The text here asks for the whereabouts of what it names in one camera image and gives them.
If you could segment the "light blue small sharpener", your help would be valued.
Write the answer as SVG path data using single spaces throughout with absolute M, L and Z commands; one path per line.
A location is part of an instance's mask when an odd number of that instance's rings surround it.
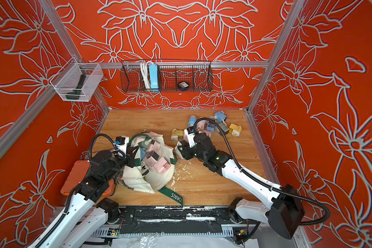
M 207 121 L 206 130 L 210 133 L 214 133 L 216 130 L 216 123 L 215 121 Z

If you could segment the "pink black-top pencil sharpener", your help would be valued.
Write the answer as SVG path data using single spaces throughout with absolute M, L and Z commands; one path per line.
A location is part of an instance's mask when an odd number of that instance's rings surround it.
M 142 161 L 147 166 L 153 166 L 159 161 L 159 159 L 160 159 L 160 156 L 154 150 L 151 150 L 145 154 Z

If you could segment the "white canvas tote bag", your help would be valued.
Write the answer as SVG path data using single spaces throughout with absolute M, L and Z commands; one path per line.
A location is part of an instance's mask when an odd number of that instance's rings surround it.
M 145 154 L 151 150 L 154 150 L 160 158 L 165 158 L 171 165 L 164 175 L 158 174 L 153 166 L 147 166 L 142 161 Z M 127 152 L 128 155 L 134 154 L 135 158 L 139 158 L 140 165 L 125 166 L 116 179 L 118 184 L 137 192 L 150 194 L 159 192 L 180 205 L 184 204 L 183 197 L 166 186 L 173 178 L 178 158 L 174 148 L 165 144 L 163 135 L 148 131 L 138 133 L 129 139 Z

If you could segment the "blue pencil sharpener pink cap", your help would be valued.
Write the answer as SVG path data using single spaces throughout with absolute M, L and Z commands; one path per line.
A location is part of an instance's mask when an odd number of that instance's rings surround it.
M 193 127 L 195 125 L 196 121 L 197 121 L 196 116 L 191 115 L 189 120 L 188 120 L 188 127 Z

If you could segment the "pale pink sharpener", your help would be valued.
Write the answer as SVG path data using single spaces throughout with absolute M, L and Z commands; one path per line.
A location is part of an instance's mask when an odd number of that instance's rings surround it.
M 153 165 L 153 168 L 158 174 L 164 175 L 171 168 L 171 165 L 162 157 Z

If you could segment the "blue square pencil sharpener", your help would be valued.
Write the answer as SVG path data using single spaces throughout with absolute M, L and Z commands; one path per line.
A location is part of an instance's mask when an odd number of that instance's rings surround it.
M 223 123 L 227 119 L 227 115 L 223 111 L 215 112 L 210 119 L 215 120 L 218 123 Z

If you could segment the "yellow white pencil sharpener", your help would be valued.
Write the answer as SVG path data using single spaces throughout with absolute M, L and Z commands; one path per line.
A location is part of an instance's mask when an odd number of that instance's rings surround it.
M 239 137 L 242 132 L 242 127 L 237 124 L 231 123 L 229 125 L 229 133 L 233 136 Z

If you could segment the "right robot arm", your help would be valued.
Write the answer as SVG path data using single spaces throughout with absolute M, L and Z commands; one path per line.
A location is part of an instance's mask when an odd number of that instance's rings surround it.
M 197 125 L 207 121 L 213 125 L 215 121 L 209 118 L 199 118 L 192 127 L 184 130 L 184 139 L 179 141 L 176 152 L 182 159 L 197 159 L 211 172 L 227 178 L 242 186 L 253 194 L 264 205 L 264 210 L 258 210 L 252 203 L 243 198 L 236 198 L 230 210 L 243 220 L 254 220 L 268 224 L 278 235 L 290 240 L 299 226 L 311 226 L 324 223 L 331 216 L 330 210 L 323 203 L 301 196 L 291 185 L 284 187 L 257 175 L 236 159 L 230 143 L 222 128 L 219 129 L 228 152 L 217 150 L 211 138 L 199 131 Z M 324 211 L 322 217 L 305 221 L 303 202 L 310 203 Z

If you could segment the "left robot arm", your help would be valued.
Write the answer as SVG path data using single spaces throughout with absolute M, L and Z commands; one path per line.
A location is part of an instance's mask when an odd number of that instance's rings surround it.
M 113 150 L 103 150 L 92 155 L 92 148 L 99 137 L 107 138 Z M 119 204 L 102 198 L 124 168 L 131 164 L 127 152 L 129 137 L 110 138 L 95 135 L 88 150 L 89 170 L 84 179 L 69 193 L 65 206 L 49 227 L 30 244 L 31 248 L 80 248 L 84 242 L 106 222 L 122 219 Z

